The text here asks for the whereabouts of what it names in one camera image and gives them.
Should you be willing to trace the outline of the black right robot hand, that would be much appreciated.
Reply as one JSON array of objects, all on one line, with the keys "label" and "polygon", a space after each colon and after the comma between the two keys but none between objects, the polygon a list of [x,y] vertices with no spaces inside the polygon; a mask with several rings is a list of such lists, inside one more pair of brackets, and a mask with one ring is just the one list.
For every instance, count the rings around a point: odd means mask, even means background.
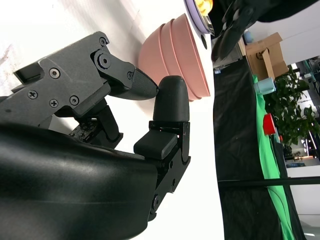
[{"label": "black right robot hand", "polygon": [[[155,83],[97,31],[15,72],[0,99],[0,237],[128,240],[152,221],[191,158],[187,86]],[[133,153],[105,97],[154,99]]]}]

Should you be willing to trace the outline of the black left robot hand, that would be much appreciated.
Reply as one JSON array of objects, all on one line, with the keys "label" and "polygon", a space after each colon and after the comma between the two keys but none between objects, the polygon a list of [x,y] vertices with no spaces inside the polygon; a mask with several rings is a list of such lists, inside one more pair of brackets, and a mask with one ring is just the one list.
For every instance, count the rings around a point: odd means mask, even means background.
[{"label": "black left robot hand", "polygon": [[315,3],[315,0],[215,0],[209,17],[219,35],[211,52],[212,61],[225,59],[245,30],[256,22],[287,19]]}]

